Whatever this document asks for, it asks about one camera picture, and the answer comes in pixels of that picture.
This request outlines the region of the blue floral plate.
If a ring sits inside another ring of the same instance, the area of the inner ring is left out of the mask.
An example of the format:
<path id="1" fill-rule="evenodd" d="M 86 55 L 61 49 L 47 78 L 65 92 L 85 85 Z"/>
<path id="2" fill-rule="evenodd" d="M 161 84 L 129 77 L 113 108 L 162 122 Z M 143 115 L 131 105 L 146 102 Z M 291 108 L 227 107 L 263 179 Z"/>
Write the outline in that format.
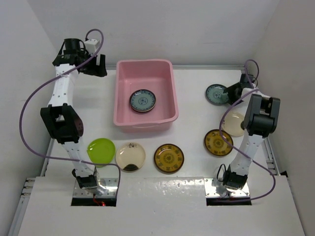
<path id="1" fill-rule="evenodd" d="M 156 96 L 152 91 L 139 89 L 131 94 L 129 105 L 138 113 L 147 113 L 155 107 L 156 101 Z"/>
<path id="2" fill-rule="evenodd" d="M 207 100 L 213 105 L 225 105 L 229 101 L 227 92 L 224 92 L 225 89 L 226 86 L 221 84 L 210 85 L 205 91 L 205 96 Z"/>

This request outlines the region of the yellow patterned plate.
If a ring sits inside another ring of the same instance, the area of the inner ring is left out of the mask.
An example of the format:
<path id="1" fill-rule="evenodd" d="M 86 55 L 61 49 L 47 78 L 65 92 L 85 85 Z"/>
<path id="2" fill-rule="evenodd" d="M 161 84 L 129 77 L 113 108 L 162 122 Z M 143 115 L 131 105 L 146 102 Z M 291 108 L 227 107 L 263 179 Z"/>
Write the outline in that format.
<path id="1" fill-rule="evenodd" d="M 204 137 L 204 147 L 215 156 L 222 157 L 230 154 L 233 148 L 224 141 L 218 129 L 210 130 Z"/>
<path id="2" fill-rule="evenodd" d="M 177 145 L 163 144 L 156 149 L 153 161 L 158 171 L 170 175 L 182 168 L 185 156 Z"/>

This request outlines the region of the lime green plate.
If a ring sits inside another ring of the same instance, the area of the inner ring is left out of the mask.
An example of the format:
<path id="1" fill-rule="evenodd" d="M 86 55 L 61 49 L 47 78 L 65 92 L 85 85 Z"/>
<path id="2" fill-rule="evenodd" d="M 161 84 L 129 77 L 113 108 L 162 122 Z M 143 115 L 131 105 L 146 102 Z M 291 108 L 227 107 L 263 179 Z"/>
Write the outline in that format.
<path id="1" fill-rule="evenodd" d="M 98 138 L 88 145 L 87 153 L 91 162 L 96 163 L 96 167 L 101 168 L 104 167 L 103 164 L 112 162 L 116 148 L 110 139 Z"/>

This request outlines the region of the cream plate with black spot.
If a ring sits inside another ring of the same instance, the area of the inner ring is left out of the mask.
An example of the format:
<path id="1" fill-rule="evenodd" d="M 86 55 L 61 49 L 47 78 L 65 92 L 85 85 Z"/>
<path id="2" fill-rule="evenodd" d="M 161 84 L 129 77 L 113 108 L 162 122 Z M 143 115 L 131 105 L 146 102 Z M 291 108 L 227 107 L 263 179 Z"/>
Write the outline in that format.
<path id="1" fill-rule="evenodd" d="M 117 150 L 115 160 L 121 170 L 135 172 L 143 167 L 146 153 L 139 143 L 127 142 Z"/>

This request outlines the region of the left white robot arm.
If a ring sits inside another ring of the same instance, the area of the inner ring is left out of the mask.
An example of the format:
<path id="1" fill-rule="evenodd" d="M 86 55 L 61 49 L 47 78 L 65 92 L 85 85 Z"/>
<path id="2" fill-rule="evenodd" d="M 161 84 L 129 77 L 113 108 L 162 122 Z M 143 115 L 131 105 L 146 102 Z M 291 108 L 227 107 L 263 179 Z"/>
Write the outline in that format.
<path id="1" fill-rule="evenodd" d="M 80 73 L 104 77 L 105 55 L 93 54 L 100 47 L 97 39 L 65 39 L 53 61 L 58 79 L 46 108 L 40 110 L 41 118 L 51 136 L 66 150 L 74 169 L 72 175 L 79 187 L 93 196 L 102 196 L 106 187 L 98 175 L 95 165 L 89 163 L 87 148 L 82 136 L 84 125 L 73 108 L 75 82 Z"/>

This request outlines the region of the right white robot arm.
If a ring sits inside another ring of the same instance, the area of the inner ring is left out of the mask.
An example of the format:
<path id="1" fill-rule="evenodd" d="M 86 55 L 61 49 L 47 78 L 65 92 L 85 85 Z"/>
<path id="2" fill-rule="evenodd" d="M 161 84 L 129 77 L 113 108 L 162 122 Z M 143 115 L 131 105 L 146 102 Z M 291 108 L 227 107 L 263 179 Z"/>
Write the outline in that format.
<path id="1" fill-rule="evenodd" d="M 272 134 L 277 127 L 281 100 L 262 94 L 255 86 L 255 77 L 243 74 L 239 82 L 227 87 L 231 106 L 220 120 L 219 132 L 222 135 L 222 124 L 228 113 L 238 104 L 247 104 L 247 110 L 240 128 L 244 136 L 239 148 L 223 138 L 231 148 L 237 150 L 237 155 L 224 171 L 222 185 L 228 189 L 242 189 L 247 182 L 251 163 L 258 147 Z"/>

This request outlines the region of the pink plastic bin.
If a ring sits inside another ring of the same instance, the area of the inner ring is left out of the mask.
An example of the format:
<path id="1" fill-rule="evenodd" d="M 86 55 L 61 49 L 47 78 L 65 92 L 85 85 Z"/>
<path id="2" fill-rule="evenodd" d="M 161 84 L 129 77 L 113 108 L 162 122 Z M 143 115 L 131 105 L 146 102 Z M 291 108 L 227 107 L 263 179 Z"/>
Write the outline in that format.
<path id="1" fill-rule="evenodd" d="M 179 116 L 173 65 L 165 59 L 116 65 L 114 124 L 125 133 L 162 132 Z"/>

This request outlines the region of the right aluminium frame rail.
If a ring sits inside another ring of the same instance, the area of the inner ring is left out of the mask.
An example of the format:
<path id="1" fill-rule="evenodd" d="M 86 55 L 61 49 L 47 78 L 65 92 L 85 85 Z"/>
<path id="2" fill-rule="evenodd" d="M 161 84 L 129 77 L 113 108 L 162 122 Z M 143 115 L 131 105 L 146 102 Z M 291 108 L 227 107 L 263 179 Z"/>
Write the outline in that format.
<path id="1" fill-rule="evenodd" d="M 249 75 L 247 68 L 245 68 L 245 74 Z M 254 77 L 256 77 L 256 87 L 246 88 L 245 92 L 242 92 L 244 97 L 242 101 L 247 104 L 247 110 L 243 121 L 245 135 L 241 150 L 250 158 L 249 162 L 252 162 L 258 148 L 263 146 L 267 169 L 277 175 L 279 168 L 268 136 L 276 130 L 281 101 L 262 94 L 257 87 L 258 75 Z"/>

